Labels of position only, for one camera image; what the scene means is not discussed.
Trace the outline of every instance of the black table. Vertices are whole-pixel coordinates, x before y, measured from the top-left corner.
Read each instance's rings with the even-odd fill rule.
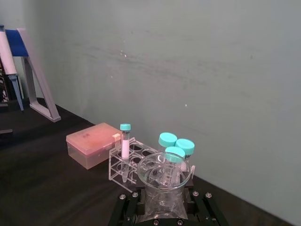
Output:
[[[61,107],[62,120],[52,123],[26,101],[24,113],[16,103],[10,110],[0,114],[0,128],[15,135],[0,145],[0,226],[106,226],[125,191],[108,180],[108,161],[86,170],[65,141],[93,124]],[[194,177],[194,185],[213,194],[232,226],[290,226],[202,179]]]

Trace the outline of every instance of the wall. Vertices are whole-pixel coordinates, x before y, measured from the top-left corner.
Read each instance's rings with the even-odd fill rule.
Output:
[[[55,101],[157,146],[195,141],[205,180],[301,225],[301,2],[25,0]]]

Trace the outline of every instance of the bolt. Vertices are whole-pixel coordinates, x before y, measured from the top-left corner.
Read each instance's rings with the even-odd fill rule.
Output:
[[[160,222],[159,222],[158,220],[154,220],[154,221],[152,222],[152,224],[153,224],[154,226],[158,226],[158,225],[160,224]]]
[[[127,196],[125,195],[125,194],[121,194],[120,196],[119,196],[119,198],[120,199],[125,199]]]
[[[207,192],[207,193],[205,194],[205,196],[206,196],[206,198],[210,199],[210,198],[212,197],[212,194],[209,193],[209,192]]]
[[[177,224],[181,226],[184,225],[184,222],[181,219],[178,219]]]
[[[199,195],[199,193],[197,191],[194,191],[192,194],[193,194],[193,196],[198,196]]]

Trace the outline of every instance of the sample vial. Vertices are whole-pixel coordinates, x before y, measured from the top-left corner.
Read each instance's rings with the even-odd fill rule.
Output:
[[[185,158],[185,152],[179,147],[168,147],[165,149],[166,153],[176,154]],[[163,184],[165,186],[174,186],[180,183],[180,175],[178,174],[181,169],[183,159],[176,156],[166,156],[166,163],[164,166]]]
[[[121,124],[120,130],[122,131],[121,140],[121,176],[122,182],[127,181],[128,170],[129,170],[129,155],[130,155],[130,131],[131,124]]]
[[[159,152],[164,152],[167,147],[172,147],[175,145],[175,142],[177,141],[177,136],[172,133],[161,133],[159,136]]]
[[[181,138],[176,141],[175,146],[185,152],[185,159],[189,162],[190,156],[194,153],[194,143],[191,140]]]

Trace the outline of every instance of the glass beaker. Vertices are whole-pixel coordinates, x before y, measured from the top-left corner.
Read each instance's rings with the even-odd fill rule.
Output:
[[[191,172],[184,158],[167,152],[151,154],[139,162],[137,174],[146,192],[145,215],[139,216],[138,222],[156,218],[187,219],[183,190]],[[166,174],[174,178],[166,181]]]

